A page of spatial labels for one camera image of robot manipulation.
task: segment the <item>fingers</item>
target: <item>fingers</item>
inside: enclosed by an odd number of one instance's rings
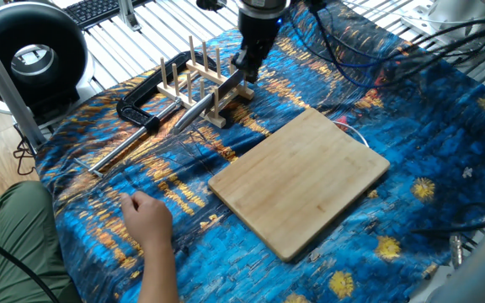
[[[123,216],[128,218],[131,214],[136,212],[134,208],[134,202],[128,194],[121,194],[121,210],[123,211]]]
[[[155,200],[153,197],[151,197],[150,195],[144,193],[144,192],[141,192],[141,191],[137,191],[135,192],[133,195],[132,195],[132,199],[134,200],[134,202],[140,206],[142,204],[144,204],[145,202],[147,201],[153,201]]]

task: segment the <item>metal grid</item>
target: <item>metal grid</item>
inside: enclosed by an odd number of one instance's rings
[[[77,1],[54,2],[64,8]],[[428,6],[432,3],[430,0],[350,2],[391,13],[408,13],[417,6]],[[422,35],[402,23],[401,16],[375,12],[353,4],[347,5],[404,40],[416,42],[422,38]],[[237,25],[237,6],[232,0],[228,0],[227,8],[218,13],[199,9],[194,0],[157,0],[156,3],[138,6],[135,11],[142,27],[138,32],[130,30],[119,16],[115,16],[84,33],[96,67],[90,85],[97,93],[157,66],[161,56],[171,58],[180,51],[189,50],[189,35],[193,35],[196,40],[209,40]],[[428,50],[438,46],[439,41],[429,41],[422,45]],[[458,69],[485,84],[485,60]]]

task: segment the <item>white cable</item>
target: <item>white cable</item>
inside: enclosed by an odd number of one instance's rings
[[[464,24],[465,22],[469,22],[469,21],[476,21],[476,20],[484,20],[485,19],[485,16],[482,16],[482,17],[477,18],[477,19],[471,19],[471,20],[465,20],[465,21],[455,21],[455,22],[452,22],[452,21],[434,21],[434,20],[430,20],[430,19],[423,19],[423,18],[417,18],[417,17],[413,17],[413,16],[407,16],[403,13],[387,12],[386,10],[377,9],[377,8],[370,8],[370,7],[367,7],[367,6],[364,6],[364,5],[360,5],[358,3],[352,3],[352,2],[344,1],[344,0],[342,0],[342,3],[353,4],[353,5],[355,5],[359,8],[364,8],[366,10],[372,10],[372,11],[376,11],[376,12],[379,12],[379,13],[388,13],[388,14],[393,14],[393,15],[397,15],[397,16],[400,16],[400,17],[404,17],[404,18],[407,18],[407,19],[413,19],[413,20],[419,20],[419,21],[425,21],[425,22],[433,22],[433,23],[438,23],[438,24]]]
[[[364,142],[364,145],[366,145],[366,147],[370,148],[370,146],[368,145],[368,142],[362,136],[362,134],[359,133],[358,130],[356,130],[352,126],[346,125],[345,123],[342,123],[342,122],[338,122],[338,121],[333,121],[333,122],[334,122],[334,124],[345,126],[345,127],[349,128],[350,130],[354,131],[354,133],[357,134],[357,135],[359,135],[360,139],[362,139],[362,141]]]

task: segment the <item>keyboard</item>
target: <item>keyboard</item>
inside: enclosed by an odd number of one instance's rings
[[[135,7],[146,1],[149,0],[133,0],[132,5]],[[119,3],[117,0],[83,0],[63,10],[71,16],[80,29],[88,29],[117,15]]]

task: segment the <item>black clamp handle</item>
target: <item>black clamp handle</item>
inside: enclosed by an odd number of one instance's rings
[[[172,64],[176,64],[177,73],[179,74],[186,69],[186,62],[190,59],[190,51],[183,51],[165,63],[168,82],[173,80]],[[203,54],[196,51],[195,60],[203,65]],[[209,68],[216,72],[215,61],[208,57],[207,62]],[[147,122],[151,123],[151,115],[143,109],[140,109],[140,107],[158,93],[157,85],[160,83],[162,83],[162,71],[158,69],[117,103],[116,108],[119,117],[137,126],[146,126]]]

